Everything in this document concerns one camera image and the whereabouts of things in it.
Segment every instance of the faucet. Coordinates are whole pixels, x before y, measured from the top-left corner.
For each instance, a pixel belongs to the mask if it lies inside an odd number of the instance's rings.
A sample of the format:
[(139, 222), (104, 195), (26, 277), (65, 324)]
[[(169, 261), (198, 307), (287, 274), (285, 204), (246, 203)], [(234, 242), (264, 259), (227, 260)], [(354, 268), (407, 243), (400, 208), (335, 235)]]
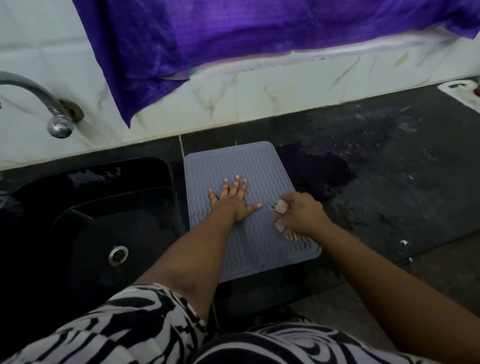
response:
[(57, 99), (38, 83), (19, 74), (0, 71), (0, 85), (18, 86), (37, 96), (53, 115), (47, 122), (47, 130), (56, 138), (63, 139), (70, 136), (73, 132), (73, 123), (84, 118), (84, 113), (77, 104), (69, 100)]

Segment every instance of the sink drain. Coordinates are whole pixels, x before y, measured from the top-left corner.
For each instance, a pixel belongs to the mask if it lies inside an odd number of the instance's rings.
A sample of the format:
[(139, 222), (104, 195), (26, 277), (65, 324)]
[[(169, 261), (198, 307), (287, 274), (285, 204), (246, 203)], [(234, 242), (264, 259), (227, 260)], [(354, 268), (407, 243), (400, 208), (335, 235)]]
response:
[(108, 255), (108, 264), (112, 267), (118, 267), (128, 257), (128, 249), (126, 246), (116, 246)]

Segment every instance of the black countertop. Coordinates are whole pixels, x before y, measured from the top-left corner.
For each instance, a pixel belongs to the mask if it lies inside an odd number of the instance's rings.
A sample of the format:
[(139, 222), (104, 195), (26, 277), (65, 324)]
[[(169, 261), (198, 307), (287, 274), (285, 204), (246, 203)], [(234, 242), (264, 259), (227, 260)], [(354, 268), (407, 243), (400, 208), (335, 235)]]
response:
[[(480, 115), (436, 89), (400, 91), (184, 134), (1, 173), (12, 192), (40, 176), (136, 157), (170, 163), (188, 226), (184, 155), (269, 141), (295, 188), (324, 202), (332, 220), (396, 263), (480, 228)], [(220, 325), (342, 281), (326, 254), (225, 282)]]

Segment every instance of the tile wall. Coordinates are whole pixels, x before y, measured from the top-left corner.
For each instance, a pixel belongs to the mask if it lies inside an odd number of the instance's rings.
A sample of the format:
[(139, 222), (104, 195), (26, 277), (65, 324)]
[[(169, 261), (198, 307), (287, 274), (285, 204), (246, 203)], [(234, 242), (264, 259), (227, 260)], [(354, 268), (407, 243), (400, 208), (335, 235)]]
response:
[(0, 87), (0, 170), (92, 150), (317, 108), (480, 74), (480, 36), (331, 60), (194, 78), (123, 123), (71, 0), (0, 0), (0, 70), (77, 102), (67, 139), (27, 91)]

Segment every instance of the forearm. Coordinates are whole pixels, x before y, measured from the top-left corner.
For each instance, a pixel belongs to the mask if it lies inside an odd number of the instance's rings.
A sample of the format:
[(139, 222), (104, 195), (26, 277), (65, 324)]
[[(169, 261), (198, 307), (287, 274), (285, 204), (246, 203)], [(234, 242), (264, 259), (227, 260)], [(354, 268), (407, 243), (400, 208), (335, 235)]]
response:
[(233, 213), (219, 207), (178, 239), (135, 283), (158, 283), (178, 293), (207, 320), (222, 271)]
[(395, 266), (337, 225), (313, 238), (339, 264), (400, 349), (442, 363), (480, 363), (480, 319)]

